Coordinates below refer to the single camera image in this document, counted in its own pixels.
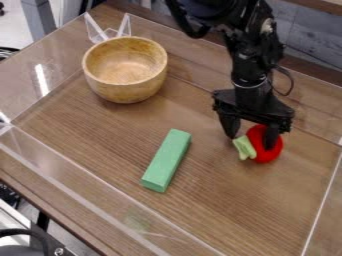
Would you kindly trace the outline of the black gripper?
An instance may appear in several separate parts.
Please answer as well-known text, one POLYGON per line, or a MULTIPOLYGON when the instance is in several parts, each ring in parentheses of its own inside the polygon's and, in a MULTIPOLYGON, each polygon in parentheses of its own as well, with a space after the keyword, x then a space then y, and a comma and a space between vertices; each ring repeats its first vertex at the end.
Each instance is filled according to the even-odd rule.
POLYGON ((224 134, 237 137, 241 120, 266 125, 263 145, 266 150, 275 147, 279 132, 291 130, 295 111, 274 95, 269 84, 258 88, 219 89, 212 92, 212 109, 219 116, 224 134))

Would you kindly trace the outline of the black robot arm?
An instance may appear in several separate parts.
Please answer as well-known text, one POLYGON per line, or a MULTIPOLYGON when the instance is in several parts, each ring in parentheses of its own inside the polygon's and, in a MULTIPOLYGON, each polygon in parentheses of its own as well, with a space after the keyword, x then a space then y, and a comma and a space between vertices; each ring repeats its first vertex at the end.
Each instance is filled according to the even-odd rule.
POLYGON ((230 89, 212 92, 214 110, 224 133, 237 136, 241 121, 266 127, 263 148, 275 147, 279 135, 291 129, 294 109, 278 98, 273 73, 279 66, 281 42, 273 8, 266 0, 164 0, 184 34, 199 39, 212 30, 222 34, 233 60, 230 89))

